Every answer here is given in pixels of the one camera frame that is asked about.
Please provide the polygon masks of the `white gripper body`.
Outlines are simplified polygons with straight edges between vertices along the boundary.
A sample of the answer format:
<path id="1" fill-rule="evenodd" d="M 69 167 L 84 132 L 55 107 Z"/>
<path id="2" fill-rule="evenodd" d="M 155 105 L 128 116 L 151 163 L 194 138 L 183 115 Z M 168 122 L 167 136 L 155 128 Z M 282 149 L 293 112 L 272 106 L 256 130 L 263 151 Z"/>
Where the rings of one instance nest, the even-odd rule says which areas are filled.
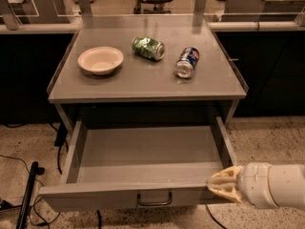
<path id="1" fill-rule="evenodd" d="M 237 176 L 237 188 L 245 203 L 257 209 L 277 208 L 269 185 L 271 167 L 266 162 L 251 162 L 242 168 Z"/>

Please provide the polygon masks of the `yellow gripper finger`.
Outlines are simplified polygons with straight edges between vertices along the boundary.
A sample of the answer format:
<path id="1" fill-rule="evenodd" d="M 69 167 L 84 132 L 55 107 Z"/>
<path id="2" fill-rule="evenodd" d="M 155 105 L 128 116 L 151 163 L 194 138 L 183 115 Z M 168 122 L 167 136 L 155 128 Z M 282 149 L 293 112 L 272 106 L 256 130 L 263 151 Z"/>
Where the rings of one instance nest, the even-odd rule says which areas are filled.
<path id="1" fill-rule="evenodd" d="M 240 192 L 236 189 L 233 183 L 225 184 L 208 184 L 208 188 L 214 194 L 228 199 L 235 203 L 242 203 L 243 197 Z"/>
<path id="2" fill-rule="evenodd" d="M 231 166 L 226 168 L 214 175 L 212 175 L 208 180 L 207 183 L 209 185 L 216 184 L 227 184 L 227 183 L 236 183 L 237 176 L 242 171 L 243 166 Z"/>

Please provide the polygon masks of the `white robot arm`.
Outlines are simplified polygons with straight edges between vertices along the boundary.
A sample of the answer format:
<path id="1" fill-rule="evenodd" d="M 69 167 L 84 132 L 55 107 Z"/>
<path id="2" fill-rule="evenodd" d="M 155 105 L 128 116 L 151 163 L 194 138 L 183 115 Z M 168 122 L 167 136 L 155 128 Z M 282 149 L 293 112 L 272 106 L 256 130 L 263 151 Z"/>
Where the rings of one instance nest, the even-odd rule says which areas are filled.
<path id="1" fill-rule="evenodd" d="M 305 209 L 305 166 L 251 162 L 232 166 L 207 180 L 214 194 L 256 209 Z"/>

